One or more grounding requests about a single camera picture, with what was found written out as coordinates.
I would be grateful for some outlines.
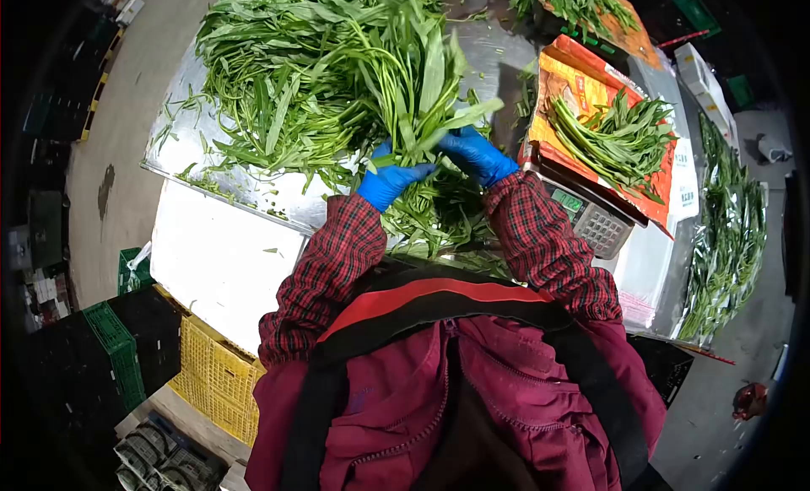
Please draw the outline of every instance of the red plaid sleeve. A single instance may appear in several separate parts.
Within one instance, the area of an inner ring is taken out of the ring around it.
[[[259,359],[265,368],[306,360],[319,336],[350,302],[355,281],[382,260],[386,234],[380,213],[358,194],[327,202],[327,222],[292,274],[281,283],[278,310],[258,324]]]
[[[621,319],[613,276],[591,266],[591,247],[573,233],[567,213],[548,197],[536,173],[513,173],[496,183],[486,206],[517,280],[546,289],[573,314]]]

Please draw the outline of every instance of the person's left hand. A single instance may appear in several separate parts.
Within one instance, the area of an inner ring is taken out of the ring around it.
[[[391,140],[386,140],[371,154],[371,158],[382,157],[390,154]],[[430,173],[436,170],[435,164],[418,164],[412,168],[400,168],[392,165],[385,168],[377,168],[377,174],[366,171],[363,181],[357,188],[357,193],[373,207],[385,212],[391,203],[394,202],[402,191],[413,182],[424,180]]]

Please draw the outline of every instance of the clear plastic bag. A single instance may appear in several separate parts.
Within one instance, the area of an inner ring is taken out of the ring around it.
[[[753,292],[767,236],[766,187],[701,115],[706,171],[686,303],[673,338],[707,347]]]

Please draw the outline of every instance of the green crate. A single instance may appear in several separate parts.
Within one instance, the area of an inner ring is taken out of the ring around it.
[[[97,303],[82,310],[82,314],[109,356],[115,375],[115,386],[123,398],[127,412],[131,412],[146,399],[135,338],[127,331],[107,302]]]
[[[726,83],[728,83],[728,88],[731,90],[737,106],[745,109],[754,103],[754,92],[751,90],[751,85],[748,84],[748,78],[745,75],[728,78]]]
[[[125,249],[118,254],[118,296],[126,294],[130,291],[130,274],[131,271],[127,268],[127,263],[141,251],[140,247]],[[152,285],[155,280],[149,274],[149,258],[147,257],[135,269],[135,277],[132,280],[132,289],[138,290],[147,285]]]
[[[714,16],[709,12],[709,9],[703,3],[703,0],[672,0],[675,6],[686,16],[689,23],[695,28],[696,32],[708,30],[703,38],[710,38],[714,34],[721,32],[720,24],[714,19]]]

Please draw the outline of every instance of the blue rubber glove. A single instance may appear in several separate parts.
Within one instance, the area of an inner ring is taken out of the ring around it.
[[[374,149],[371,158],[386,156],[390,152],[391,140],[386,140]],[[394,200],[400,197],[405,187],[413,182],[424,180],[426,176],[435,170],[435,164],[418,164],[412,168],[400,168],[399,166],[377,168],[377,174],[366,171],[363,181],[360,182],[357,188],[357,193],[370,202],[380,213],[383,213]]]
[[[478,178],[485,189],[519,169],[518,163],[493,147],[472,126],[447,133],[437,146],[462,171]]]

